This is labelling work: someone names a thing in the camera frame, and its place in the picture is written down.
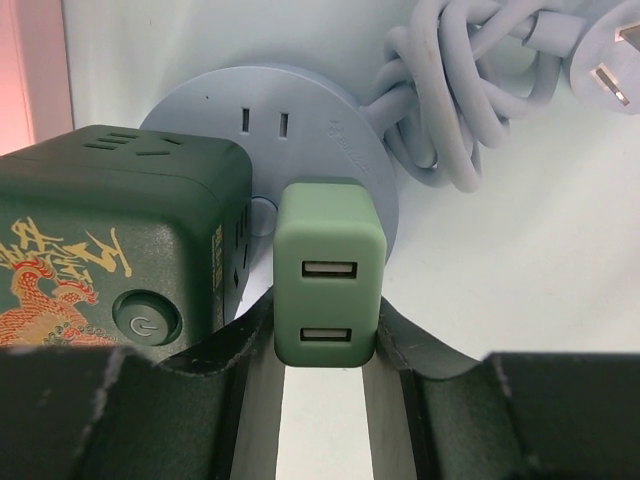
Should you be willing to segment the light green USB charger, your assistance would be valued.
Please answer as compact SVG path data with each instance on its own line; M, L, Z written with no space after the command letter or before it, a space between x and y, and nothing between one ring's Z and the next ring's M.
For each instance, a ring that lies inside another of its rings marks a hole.
M354 368L374 353L386 237L357 184L296 182L273 242L274 342L292 367Z

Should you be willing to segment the dark green cube socket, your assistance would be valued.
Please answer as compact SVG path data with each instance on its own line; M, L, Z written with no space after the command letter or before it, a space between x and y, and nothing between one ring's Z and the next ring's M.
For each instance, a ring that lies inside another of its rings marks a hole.
M252 165L228 140L92 125L1 158L1 342L185 349L248 277Z

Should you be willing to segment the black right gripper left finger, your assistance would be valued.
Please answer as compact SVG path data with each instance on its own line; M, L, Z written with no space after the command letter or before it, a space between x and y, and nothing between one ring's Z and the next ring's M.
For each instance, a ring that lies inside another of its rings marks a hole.
M273 296L155 363L127 347L1 352L5 479L271 479Z

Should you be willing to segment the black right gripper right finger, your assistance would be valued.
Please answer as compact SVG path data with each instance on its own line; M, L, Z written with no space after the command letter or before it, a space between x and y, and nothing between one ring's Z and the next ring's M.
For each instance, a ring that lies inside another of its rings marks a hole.
M635 479L639 357L475 360L383 302L367 423L378 479Z

